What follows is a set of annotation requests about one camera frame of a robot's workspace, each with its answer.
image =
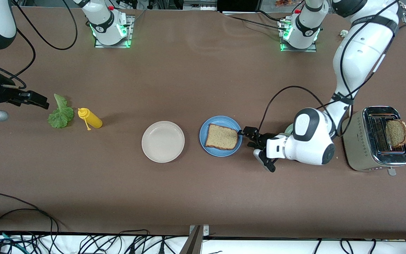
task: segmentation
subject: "yellow bottle cap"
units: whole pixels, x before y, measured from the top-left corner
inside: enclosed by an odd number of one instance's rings
[[[90,110],[88,108],[78,108],[78,116],[84,119],[90,115]]]

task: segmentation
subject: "blue plate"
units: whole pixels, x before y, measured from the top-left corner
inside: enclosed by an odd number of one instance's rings
[[[226,116],[216,116],[216,117],[211,117],[210,119],[206,120],[204,124],[202,125],[202,128],[200,129],[200,144],[202,145],[203,149],[207,151],[210,155],[216,156],[216,157],[226,157],[230,156],[231,154],[234,154],[242,144],[242,136],[239,135],[239,138],[237,140],[237,144],[233,150],[220,150],[217,148],[213,147],[206,147],[204,146],[206,144],[206,139],[208,138],[208,130],[209,130],[209,124],[213,123],[219,126],[224,126],[231,128],[233,130],[240,130],[239,124],[231,119],[230,117]]]

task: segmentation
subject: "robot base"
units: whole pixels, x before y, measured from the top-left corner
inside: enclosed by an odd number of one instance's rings
[[[95,38],[95,48],[130,48],[131,40],[133,38],[134,20],[135,20],[134,15],[126,16],[126,21],[124,22],[124,24],[132,24],[132,25],[126,28],[127,33],[126,37],[121,39],[118,43],[114,45],[104,45]]]
[[[287,24],[281,21],[277,21],[278,27],[284,27],[287,28]],[[312,43],[311,46],[305,49],[300,49],[300,48],[295,48],[292,47],[289,42],[287,42],[285,39],[283,39],[285,31],[279,30],[279,36],[280,36],[280,49],[281,51],[294,51],[294,52],[316,52],[316,43]]]

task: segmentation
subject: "lettuce leaf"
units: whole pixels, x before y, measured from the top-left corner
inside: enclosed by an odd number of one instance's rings
[[[73,109],[67,107],[67,100],[64,97],[54,94],[54,98],[56,99],[57,109],[48,117],[48,123],[53,128],[66,127],[74,117]]]

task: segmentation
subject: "small white object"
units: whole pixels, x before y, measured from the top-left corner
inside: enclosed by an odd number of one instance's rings
[[[184,133],[178,125],[161,121],[152,124],[143,134],[142,150],[150,160],[166,163],[181,154],[184,143]]]
[[[348,33],[349,33],[349,31],[347,31],[347,30],[342,30],[342,31],[339,33],[339,35],[344,38],[345,36],[347,36]]]

